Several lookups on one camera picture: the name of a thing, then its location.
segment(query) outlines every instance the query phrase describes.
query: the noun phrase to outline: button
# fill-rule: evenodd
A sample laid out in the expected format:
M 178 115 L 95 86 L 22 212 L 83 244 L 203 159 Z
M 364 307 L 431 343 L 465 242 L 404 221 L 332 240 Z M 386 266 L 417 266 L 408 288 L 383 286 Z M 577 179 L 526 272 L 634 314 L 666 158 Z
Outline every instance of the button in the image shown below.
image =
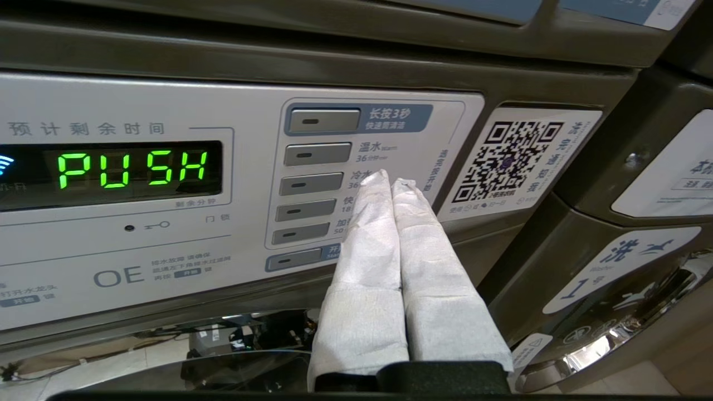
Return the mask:
M 290 145 L 284 152 L 286 166 L 344 163 L 349 160 L 352 143 L 316 143 L 314 145 Z
M 265 270 L 274 271 L 287 268 L 294 268 L 308 263 L 315 263 L 322 260 L 322 249 L 308 249 L 299 252 L 288 253 L 286 255 L 272 256 L 267 259 Z
M 277 206 L 275 221 L 296 220 L 298 218 L 331 215 L 337 204 L 336 199 L 315 200 L 314 202 L 293 203 Z
M 359 126 L 358 108 L 296 108 L 289 120 L 289 132 L 345 132 Z
M 279 245 L 281 243 L 293 243 L 295 241 L 309 240 L 310 238 L 324 237 L 327 232 L 329 232 L 329 223 L 285 228 L 272 233 L 272 244 Z
M 342 187 L 343 177 L 344 173 L 285 177 L 279 183 L 279 194 L 286 196 L 297 195 L 298 193 L 337 191 Z

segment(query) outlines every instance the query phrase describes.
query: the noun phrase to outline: floor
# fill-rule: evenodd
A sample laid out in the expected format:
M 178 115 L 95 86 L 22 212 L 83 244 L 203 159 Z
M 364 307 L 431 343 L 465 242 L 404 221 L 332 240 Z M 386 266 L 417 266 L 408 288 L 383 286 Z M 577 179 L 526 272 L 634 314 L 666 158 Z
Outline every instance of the floor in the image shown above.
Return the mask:
M 187 351 L 188 339 L 179 337 L 177 340 L 170 340 L 142 350 L 134 350 L 74 367 L 52 377 L 30 382 L 1 383 L 0 401 L 42 401 L 58 392 L 85 387 L 149 367 L 184 360 Z M 37 372 L 26 377 L 40 377 L 47 372 Z M 556 385 L 538 393 L 562 394 Z M 666 381 L 666 378 L 650 361 L 632 366 L 572 393 L 678 395 L 676 389 Z

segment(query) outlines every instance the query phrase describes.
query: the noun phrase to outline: qr code sticker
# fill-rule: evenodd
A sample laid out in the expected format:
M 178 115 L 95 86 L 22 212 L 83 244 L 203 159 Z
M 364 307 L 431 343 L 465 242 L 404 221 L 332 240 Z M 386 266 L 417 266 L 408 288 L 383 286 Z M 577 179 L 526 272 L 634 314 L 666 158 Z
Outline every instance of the qr code sticker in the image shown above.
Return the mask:
M 563 121 L 497 121 L 468 167 L 453 203 L 510 196 L 564 126 Z

